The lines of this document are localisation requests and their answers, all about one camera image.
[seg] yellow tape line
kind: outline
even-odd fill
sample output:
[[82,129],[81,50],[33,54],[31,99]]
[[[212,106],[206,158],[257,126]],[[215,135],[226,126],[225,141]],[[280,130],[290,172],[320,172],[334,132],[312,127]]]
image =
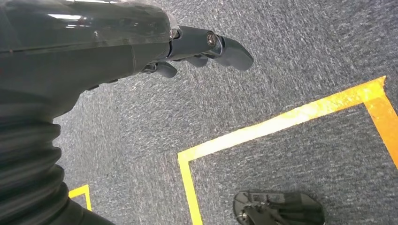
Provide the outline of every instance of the yellow tape line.
[[365,102],[384,145],[398,169],[398,117],[386,95]]
[[91,211],[92,209],[91,209],[91,200],[90,200],[90,188],[88,184],[69,191],[69,198],[74,198],[79,195],[85,196],[87,209]]
[[295,108],[265,122],[231,132],[180,152],[178,154],[178,162],[180,164],[193,225],[202,225],[202,218],[189,168],[189,161],[361,103],[366,103],[365,105],[394,163],[398,165],[398,141],[394,139],[394,134],[398,134],[398,126],[393,126],[394,124],[398,124],[398,117],[385,96],[383,89],[384,80],[385,76],[380,77]]

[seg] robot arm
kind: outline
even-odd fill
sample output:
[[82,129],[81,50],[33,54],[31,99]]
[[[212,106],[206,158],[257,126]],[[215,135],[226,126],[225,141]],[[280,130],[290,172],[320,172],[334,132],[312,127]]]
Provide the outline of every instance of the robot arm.
[[79,95],[139,72],[173,77],[167,61],[214,59],[248,69],[238,42],[176,26],[146,0],[0,2],[0,224],[111,225],[68,198],[53,118]]

